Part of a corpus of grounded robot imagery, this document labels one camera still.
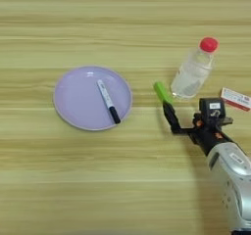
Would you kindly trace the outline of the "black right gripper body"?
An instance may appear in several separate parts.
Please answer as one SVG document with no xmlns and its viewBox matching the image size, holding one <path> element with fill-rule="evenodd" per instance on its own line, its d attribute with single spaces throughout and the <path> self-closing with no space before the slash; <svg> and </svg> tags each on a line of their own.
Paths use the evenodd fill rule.
<svg viewBox="0 0 251 235">
<path fill-rule="evenodd" d="M 222 131 L 225 118 L 227 117 L 203 119 L 201 114 L 194 115 L 194 128 L 190 138 L 202 149 L 205 156 L 208 156 L 216 145 L 231 142 L 231 139 Z"/>
</svg>

